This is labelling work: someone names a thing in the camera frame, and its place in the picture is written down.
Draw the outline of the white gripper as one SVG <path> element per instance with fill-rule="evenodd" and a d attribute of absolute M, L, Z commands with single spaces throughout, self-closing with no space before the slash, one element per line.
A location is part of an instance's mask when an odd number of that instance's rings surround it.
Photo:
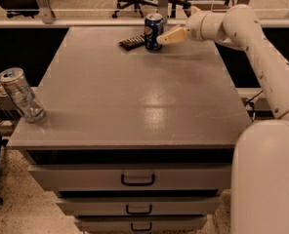
<path fill-rule="evenodd" d="M 164 32 L 157 37 L 157 43 L 160 45 L 169 45 L 185 41 L 189 37 L 193 41 L 211 40 L 210 27 L 207 21 L 211 16 L 209 11 L 201 11 L 196 6 L 190 7 L 191 15 L 186 20 L 186 28 L 177 25 L 169 31 Z"/>

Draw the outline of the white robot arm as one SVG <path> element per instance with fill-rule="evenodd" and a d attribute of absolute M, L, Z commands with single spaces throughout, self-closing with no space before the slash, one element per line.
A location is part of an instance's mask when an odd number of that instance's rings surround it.
<path fill-rule="evenodd" d="M 259 118 L 238 139 L 231 164 L 230 234 L 289 234 L 289 60 L 271 44 L 252 8 L 192 10 L 157 37 L 169 45 L 212 41 L 244 52 L 263 91 Z"/>

